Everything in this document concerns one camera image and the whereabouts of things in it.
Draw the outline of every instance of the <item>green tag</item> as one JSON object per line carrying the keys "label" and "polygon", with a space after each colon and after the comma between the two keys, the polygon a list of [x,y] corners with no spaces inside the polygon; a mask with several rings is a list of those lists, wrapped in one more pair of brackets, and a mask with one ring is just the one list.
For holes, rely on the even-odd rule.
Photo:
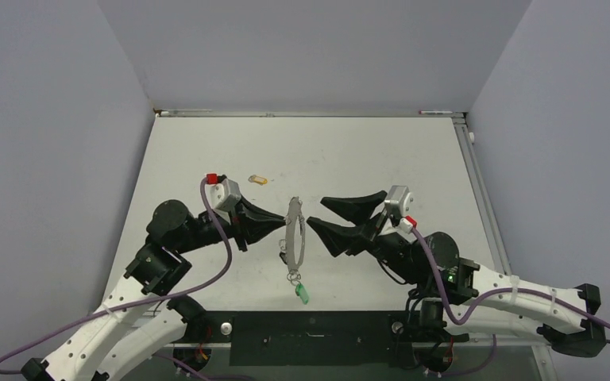
{"label": "green tag", "polygon": [[307,294],[307,290],[305,290],[305,286],[302,283],[298,283],[298,286],[295,287],[295,294],[300,297],[303,304],[307,304],[310,301],[310,295]]}

